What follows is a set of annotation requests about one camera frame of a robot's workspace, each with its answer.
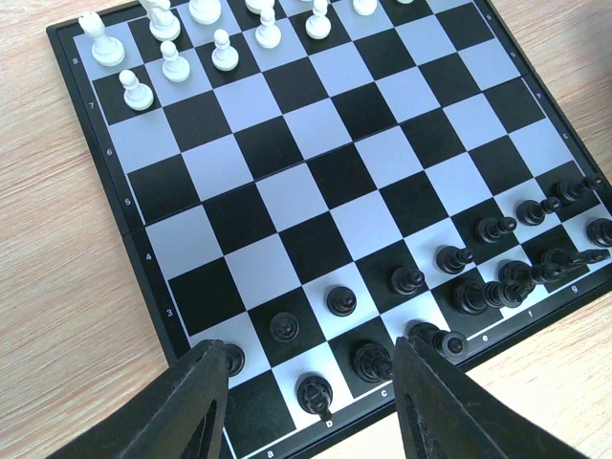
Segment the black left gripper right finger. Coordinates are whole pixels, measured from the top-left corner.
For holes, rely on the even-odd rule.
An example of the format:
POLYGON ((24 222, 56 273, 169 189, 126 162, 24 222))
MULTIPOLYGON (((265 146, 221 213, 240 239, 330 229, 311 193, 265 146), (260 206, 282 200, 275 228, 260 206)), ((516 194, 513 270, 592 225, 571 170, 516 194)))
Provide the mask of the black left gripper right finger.
POLYGON ((396 340, 393 386, 407 458, 582 458, 419 338, 396 340))

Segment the black bishop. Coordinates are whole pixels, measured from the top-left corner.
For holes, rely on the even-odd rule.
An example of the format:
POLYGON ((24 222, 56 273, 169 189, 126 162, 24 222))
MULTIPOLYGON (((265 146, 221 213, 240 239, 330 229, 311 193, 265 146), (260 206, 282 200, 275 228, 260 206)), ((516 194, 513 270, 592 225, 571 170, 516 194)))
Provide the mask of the black bishop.
POLYGON ((548 262, 528 265, 523 261, 510 261, 499 270, 499 280, 513 282, 532 291, 535 285, 555 282, 565 274, 565 268, 559 264, 548 262))
POLYGON ((375 341, 360 341, 352 354, 352 365, 357 376, 367 383, 393 379, 393 362, 386 348, 375 341))

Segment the black chess pawn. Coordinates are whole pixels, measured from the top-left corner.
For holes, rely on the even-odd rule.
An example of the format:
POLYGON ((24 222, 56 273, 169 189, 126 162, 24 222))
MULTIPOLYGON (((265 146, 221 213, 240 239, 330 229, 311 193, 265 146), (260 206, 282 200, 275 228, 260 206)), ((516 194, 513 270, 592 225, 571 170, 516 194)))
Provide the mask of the black chess pawn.
POLYGON ((612 221, 606 218, 598 218, 590 222, 586 227, 588 240, 602 248, 612 247, 612 221))
POLYGON ((487 217, 479 221, 476 234, 485 243, 497 243, 503 236, 514 232, 517 222, 513 217, 487 217))
POLYGON ((234 343, 226 343, 224 349, 226 353, 228 376, 232 378, 243 370, 246 363, 245 353, 239 345, 234 343))

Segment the black king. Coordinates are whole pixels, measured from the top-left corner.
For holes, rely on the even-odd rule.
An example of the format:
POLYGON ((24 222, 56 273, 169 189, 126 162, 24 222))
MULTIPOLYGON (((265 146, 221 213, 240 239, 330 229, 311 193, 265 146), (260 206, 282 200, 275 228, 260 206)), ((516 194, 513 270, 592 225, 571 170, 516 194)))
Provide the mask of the black king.
POLYGON ((453 289, 452 305, 459 313, 478 316, 488 309, 518 307, 528 293, 524 287, 513 282, 464 279, 453 289))

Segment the black knight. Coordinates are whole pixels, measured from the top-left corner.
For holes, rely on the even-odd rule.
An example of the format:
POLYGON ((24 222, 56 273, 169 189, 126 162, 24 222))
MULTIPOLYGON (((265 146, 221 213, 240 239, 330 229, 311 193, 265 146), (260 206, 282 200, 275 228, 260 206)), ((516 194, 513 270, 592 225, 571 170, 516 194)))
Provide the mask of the black knight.
POLYGON ((543 263, 554 263, 563 267, 566 271, 595 264, 611 257, 608 250, 597 249, 587 251, 570 251, 564 248, 549 249, 541 256, 543 263))
POLYGON ((318 376, 307 376, 297 387, 296 397, 299 406, 307 413, 317 415, 327 422, 332 418, 330 410, 333 390, 327 380, 318 376))

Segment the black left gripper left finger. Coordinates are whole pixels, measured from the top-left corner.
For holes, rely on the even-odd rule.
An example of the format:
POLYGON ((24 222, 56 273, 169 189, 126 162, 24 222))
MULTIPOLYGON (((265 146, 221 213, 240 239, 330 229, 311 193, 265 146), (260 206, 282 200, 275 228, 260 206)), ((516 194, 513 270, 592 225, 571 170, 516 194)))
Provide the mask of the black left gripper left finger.
POLYGON ((204 340, 54 458, 217 458, 229 377, 224 343, 204 340))

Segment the black chess piece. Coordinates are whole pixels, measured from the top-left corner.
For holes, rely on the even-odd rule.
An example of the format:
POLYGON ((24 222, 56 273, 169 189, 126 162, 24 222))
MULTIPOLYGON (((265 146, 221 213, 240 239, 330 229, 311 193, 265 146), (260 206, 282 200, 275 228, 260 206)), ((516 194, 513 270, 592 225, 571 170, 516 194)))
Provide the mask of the black chess piece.
POLYGON ((332 288, 325 299, 329 311, 337 317, 350 316, 357 307, 357 296, 348 287, 336 286, 332 288))
POLYGON ((449 361, 461 361, 469 352, 468 340, 462 333, 441 330, 433 323, 415 322, 405 327, 405 333, 422 339, 449 361))
POLYGON ((270 322, 270 333, 279 342, 290 342, 299 334, 297 317, 289 312, 281 312, 273 316, 270 322))
POLYGON ((400 267, 391 275, 391 287, 399 295, 412 296, 425 283, 425 275, 418 269, 400 267))
POLYGON ((474 260, 475 254, 471 249, 459 249, 454 246, 444 246, 435 259, 438 268, 448 274, 461 273, 474 260))

